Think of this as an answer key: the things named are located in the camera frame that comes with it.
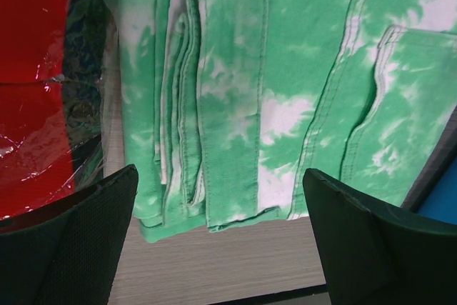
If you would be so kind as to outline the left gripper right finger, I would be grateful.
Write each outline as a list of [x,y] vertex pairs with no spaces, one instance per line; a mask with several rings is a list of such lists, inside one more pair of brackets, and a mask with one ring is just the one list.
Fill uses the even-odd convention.
[[303,190],[332,304],[455,304],[456,226],[307,169]]

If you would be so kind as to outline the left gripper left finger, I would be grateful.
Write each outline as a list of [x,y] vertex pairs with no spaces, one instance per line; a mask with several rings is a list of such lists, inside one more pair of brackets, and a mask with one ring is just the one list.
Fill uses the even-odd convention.
[[73,195],[1,220],[1,303],[107,304],[138,182],[130,164]]

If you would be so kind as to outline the red garment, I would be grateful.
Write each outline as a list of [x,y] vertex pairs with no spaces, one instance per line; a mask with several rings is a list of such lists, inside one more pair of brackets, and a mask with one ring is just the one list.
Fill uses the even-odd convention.
[[103,175],[112,85],[104,0],[1,0],[1,218]]

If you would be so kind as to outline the green white tie-dye cloth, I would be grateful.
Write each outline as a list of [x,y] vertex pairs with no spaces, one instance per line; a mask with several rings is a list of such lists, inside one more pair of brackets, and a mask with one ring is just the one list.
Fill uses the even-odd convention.
[[320,169],[401,205],[456,107],[456,0],[104,0],[154,243],[308,215]]

